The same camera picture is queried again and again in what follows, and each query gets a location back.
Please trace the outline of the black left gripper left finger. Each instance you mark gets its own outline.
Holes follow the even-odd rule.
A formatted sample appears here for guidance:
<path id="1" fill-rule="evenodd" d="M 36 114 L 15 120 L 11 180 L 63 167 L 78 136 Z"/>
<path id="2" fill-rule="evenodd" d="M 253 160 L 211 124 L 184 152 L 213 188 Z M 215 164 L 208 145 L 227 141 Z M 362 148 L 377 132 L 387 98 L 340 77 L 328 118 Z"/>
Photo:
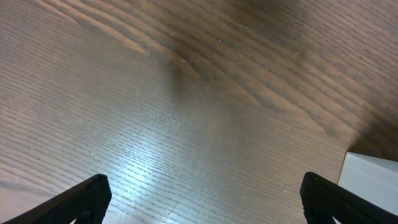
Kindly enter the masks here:
<path id="1" fill-rule="evenodd" d="M 111 197 L 108 177 L 96 174 L 4 224 L 102 224 Z"/>

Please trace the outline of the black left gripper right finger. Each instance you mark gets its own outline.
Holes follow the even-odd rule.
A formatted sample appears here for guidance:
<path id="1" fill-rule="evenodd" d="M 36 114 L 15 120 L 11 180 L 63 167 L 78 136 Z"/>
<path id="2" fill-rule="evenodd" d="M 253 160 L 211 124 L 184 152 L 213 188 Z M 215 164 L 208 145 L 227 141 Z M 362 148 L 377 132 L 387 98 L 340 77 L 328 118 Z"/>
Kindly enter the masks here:
<path id="1" fill-rule="evenodd" d="M 305 173 L 300 196 L 308 224 L 397 224 L 397 215 L 314 172 Z"/>

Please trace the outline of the white cardboard box pink inside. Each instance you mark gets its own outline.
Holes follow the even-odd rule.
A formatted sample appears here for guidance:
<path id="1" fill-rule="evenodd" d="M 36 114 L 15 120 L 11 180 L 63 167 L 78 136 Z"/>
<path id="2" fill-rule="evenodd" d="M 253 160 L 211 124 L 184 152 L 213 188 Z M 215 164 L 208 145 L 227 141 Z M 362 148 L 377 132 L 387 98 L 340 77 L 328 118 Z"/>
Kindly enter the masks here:
<path id="1" fill-rule="evenodd" d="M 338 185 L 397 215 L 397 181 L 396 161 L 348 152 Z"/>

